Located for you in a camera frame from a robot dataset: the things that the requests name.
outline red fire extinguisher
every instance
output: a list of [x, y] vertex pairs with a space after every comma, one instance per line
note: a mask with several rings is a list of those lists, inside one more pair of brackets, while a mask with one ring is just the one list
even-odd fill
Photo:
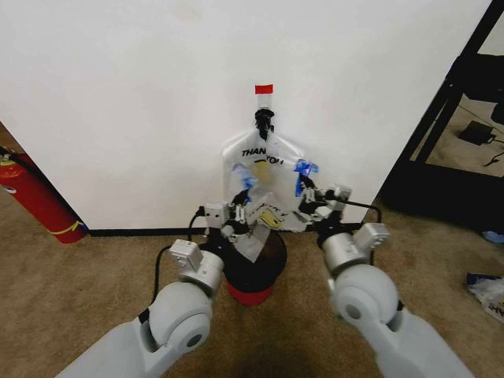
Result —
[[37, 170], [27, 154], [4, 158], [0, 161], [0, 185], [60, 242], [82, 239], [86, 235], [83, 224], [61, 203], [42, 175], [36, 174]]

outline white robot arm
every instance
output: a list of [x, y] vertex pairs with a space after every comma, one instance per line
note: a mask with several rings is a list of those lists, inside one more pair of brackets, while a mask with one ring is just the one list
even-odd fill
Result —
[[[322, 193], [302, 180], [297, 215], [319, 234], [332, 310], [365, 337], [384, 377], [474, 378], [435, 329], [402, 305], [391, 278], [372, 266], [373, 249], [390, 235], [385, 226], [349, 231], [340, 219], [351, 189], [332, 186]], [[248, 232], [242, 205], [215, 202], [205, 213], [216, 254], [177, 240], [170, 254], [182, 266], [182, 282], [163, 288], [148, 309], [104, 335], [58, 377], [158, 377], [205, 341], [224, 267], [217, 249]]]
[[185, 240], [170, 254], [181, 265], [182, 282], [164, 287], [137, 318], [106, 333], [58, 378], [159, 377], [206, 340], [224, 263]]

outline clear plastic bag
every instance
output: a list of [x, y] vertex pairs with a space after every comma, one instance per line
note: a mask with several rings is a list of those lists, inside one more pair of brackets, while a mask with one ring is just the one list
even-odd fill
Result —
[[[270, 103], [266, 94], [258, 96], [259, 106]], [[273, 114], [260, 108], [256, 128], [224, 148], [224, 193], [232, 202], [238, 193], [248, 190], [247, 223], [257, 221], [276, 230], [303, 231], [304, 224], [292, 213], [302, 200], [299, 175], [313, 178], [318, 167], [306, 159], [301, 148], [273, 132], [269, 123]]]
[[479, 279], [468, 286], [478, 298], [485, 312], [504, 323], [504, 280]]

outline beige carpet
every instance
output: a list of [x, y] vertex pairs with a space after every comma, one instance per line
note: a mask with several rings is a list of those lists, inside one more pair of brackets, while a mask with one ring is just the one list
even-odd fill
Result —
[[[56, 239], [0, 193], [0, 376], [50, 377], [150, 301], [154, 260], [175, 238]], [[504, 324], [467, 292], [465, 273], [504, 273], [504, 251], [471, 231], [385, 210], [392, 239], [376, 264], [409, 309], [434, 325], [480, 378], [504, 376]], [[263, 305], [221, 287], [209, 339], [168, 377], [378, 377], [372, 351], [329, 311], [315, 235], [286, 234], [288, 262]], [[176, 277], [166, 258], [162, 283]]]
[[[472, 101], [464, 96], [427, 163], [490, 176], [504, 176], [504, 157], [500, 158], [500, 162], [485, 167], [493, 156], [504, 152], [504, 144], [493, 142], [477, 146], [458, 138], [460, 133], [474, 120], [494, 127], [492, 133], [496, 135], [496, 139], [504, 140], [504, 126], [490, 120], [494, 106], [494, 103]], [[421, 146], [423, 143], [417, 148], [413, 157], [417, 156]]]

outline white wall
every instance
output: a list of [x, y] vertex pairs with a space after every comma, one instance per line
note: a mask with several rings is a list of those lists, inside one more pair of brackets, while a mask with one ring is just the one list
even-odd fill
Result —
[[90, 228], [187, 227], [274, 83], [319, 184], [371, 202], [488, 3], [0, 0], [0, 119]]

